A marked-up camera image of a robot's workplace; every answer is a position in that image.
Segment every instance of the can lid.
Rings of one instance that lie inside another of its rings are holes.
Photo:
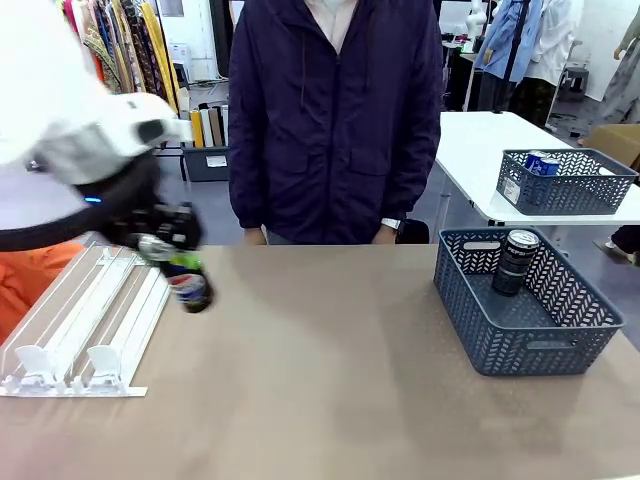
[[[509,241],[521,248],[535,248],[540,244],[538,236],[528,230],[511,230]]]

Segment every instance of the hand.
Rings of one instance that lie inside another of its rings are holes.
[[[381,225],[380,230],[373,237],[372,245],[395,245],[398,232],[391,227]]]
[[[261,228],[247,228],[244,231],[245,245],[266,245],[267,239],[264,237]]]
[[[485,65],[489,65],[489,62],[491,61],[491,57],[493,56],[493,50],[491,50],[490,48],[487,48],[484,52],[484,64]]]

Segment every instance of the cardboard box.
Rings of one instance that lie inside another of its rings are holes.
[[[602,125],[584,142],[620,163],[640,172],[640,125]]]

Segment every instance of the purple jacket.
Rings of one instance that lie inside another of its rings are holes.
[[[440,141],[431,0],[360,0],[340,55],[304,0],[248,0],[231,51],[231,204],[295,243],[370,243],[427,183]]]

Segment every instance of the plastic basket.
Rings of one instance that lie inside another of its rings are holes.
[[[510,230],[440,232],[434,283],[473,368],[490,376],[584,373],[622,316],[534,229],[540,248],[524,286],[515,297],[495,292]]]
[[[588,148],[540,150],[560,161],[558,174],[540,176],[524,165],[530,150],[505,150],[496,190],[525,215],[611,215],[638,175]]]

